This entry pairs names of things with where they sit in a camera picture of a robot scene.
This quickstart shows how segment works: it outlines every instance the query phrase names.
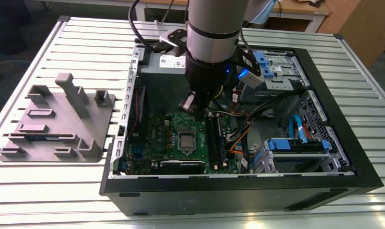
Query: aluminum table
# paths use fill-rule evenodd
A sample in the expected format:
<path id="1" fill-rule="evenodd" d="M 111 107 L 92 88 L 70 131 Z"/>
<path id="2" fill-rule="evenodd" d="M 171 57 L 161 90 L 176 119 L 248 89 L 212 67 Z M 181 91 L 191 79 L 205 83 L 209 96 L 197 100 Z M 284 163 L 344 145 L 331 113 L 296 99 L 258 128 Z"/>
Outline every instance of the aluminum table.
<path id="1" fill-rule="evenodd" d="M 116 95 L 107 142 L 117 131 L 135 35 L 127 21 L 61 17 L 0 113 L 0 148 L 29 103 L 33 84 L 52 92 L 58 72 L 74 85 Z M 135 22 L 156 39 L 180 24 Z M 347 44 L 328 34 L 244 29 L 248 44 L 306 48 L 385 184 L 385 93 Z M 385 187 L 336 200 L 311 211 L 188 216 L 124 216 L 99 195 L 104 158 L 97 163 L 2 163 L 0 226 L 20 228 L 385 228 Z"/>

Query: black cable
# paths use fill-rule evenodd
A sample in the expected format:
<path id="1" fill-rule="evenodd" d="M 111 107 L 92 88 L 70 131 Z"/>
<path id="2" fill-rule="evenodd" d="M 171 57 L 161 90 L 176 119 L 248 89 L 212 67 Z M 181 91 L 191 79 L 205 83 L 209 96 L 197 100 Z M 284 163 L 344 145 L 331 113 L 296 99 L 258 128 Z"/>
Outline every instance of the black cable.
<path id="1" fill-rule="evenodd" d="M 266 110 L 268 110 L 286 97 L 302 94 L 303 92 L 304 92 L 303 89 L 299 89 L 299 90 L 295 90 L 291 92 L 283 92 L 276 97 L 274 97 L 271 100 L 268 100 L 267 102 L 264 102 L 259 106 L 256 106 L 255 109 L 250 112 L 248 116 L 246 117 L 240 127 L 236 128 L 236 131 L 230 135 L 230 138 L 232 138 L 238 133 L 242 133 L 246 130 L 246 128 L 255 121 L 256 114 L 262 114 Z"/>
<path id="2" fill-rule="evenodd" d="M 279 5 L 279 10 L 278 10 L 278 14 L 276 14 L 276 17 L 280 18 L 282 17 L 282 4 L 280 4 L 280 1 L 276 0 L 276 3 Z"/>
<path id="3" fill-rule="evenodd" d="M 139 3 L 140 0 L 135 0 L 133 1 L 133 4 L 131 5 L 129 9 L 128 9 L 128 23 L 129 23 L 129 27 L 136 35 L 136 37 L 139 38 L 140 42 L 143 43 L 143 45 L 145 46 L 145 48 L 155 52 L 155 48 L 147 43 L 147 41 L 144 40 L 144 38 L 141 37 L 136 27 L 135 27 L 135 24 L 133 24 L 133 20 L 131 18 L 131 15 L 132 15 L 132 12 L 135 11 L 135 7 L 136 7 L 136 4 Z"/>
<path id="4" fill-rule="evenodd" d="M 187 6 L 185 6 L 185 11 L 184 11 L 184 23 L 187 21 L 188 5 L 189 5 L 189 0 L 187 0 Z"/>
<path id="5" fill-rule="evenodd" d="M 172 3 L 173 3 L 173 0 L 171 0 L 171 2 L 169 2 L 168 9 L 167 9 L 165 14 L 164 14 L 164 16 L 163 16 L 161 24 L 163 24 L 163 22 L 164 22 L 164 20 L 165 20 L 165 17 L 167 17 L 167 15 L 168 15 L 168 12 L 169 12 L 171 6 L 172 6 Z"/>
<path id="6" fill-rule="evenodd" d="M 242 42 L 243 42 L 243 44 L 244 44 L 244 47 L 246 47 L 246 49 L 247 49 L 247 52 L 251 52 L 248 43 L 247 43 L 247 41 L 246 41 L 246 39 L 244 39 L 244 37 L 243 37 L 242 29 L 240 29 L 240 34 L 239 34 L 239 36 L 240 36 L 240 40 L 242 40 Z"/>

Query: blue plastic latch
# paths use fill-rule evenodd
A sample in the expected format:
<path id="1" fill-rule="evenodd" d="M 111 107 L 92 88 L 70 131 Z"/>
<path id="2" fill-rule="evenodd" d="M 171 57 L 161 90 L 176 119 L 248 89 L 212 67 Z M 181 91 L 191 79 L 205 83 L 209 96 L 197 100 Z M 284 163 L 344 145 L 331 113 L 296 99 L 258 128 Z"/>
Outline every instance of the blue plastic latch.
<path id="1" fill-rule="evenodd" d="M 254 52 L 254 56 L 256 58 L 260 68 L 268 68 L 268 60 L 264 57 L 264 53 Z"/>
<path id="2" fill-rule="evenodd" d="M 282 149 L 291 149 L 288 140 L 286 139 L 275 139 L 267 141 L 268 149 L 270 150 L 282 150 Z"/>
<path id="3" fill-rule="evenodd" d="M 270 71 L 268 68 L 262 68 L 262 71 L 263 71 L 263 78 L 267 78 L 267 79 L 272 79 L 274 78 L 275 73 L 272 71 Z"/>
<path id="4" fill-rule="evenodd" d="M 328 149 L 330 149 L 330 144 L 328 144 L 328 142 L 327 142 L 326 140 L 320 140 L 320 145 L 322 145 L 322 147 L 323 147 L 323 149 L 324 149 L 324 152 L 327 152 Z"/>
<path id="5" fill-rule="evenodd" d="M 260 151 L 259 151 L 259 152 L 256 153 L 255 158 L 251 160 L 250 167 L 252 167 L 252 166 L 255 165 L 255 163 L 256 163 L 258 159 L 260 158 L 260 156 L 262 156 L 262 153 L 260 153 Z"/>

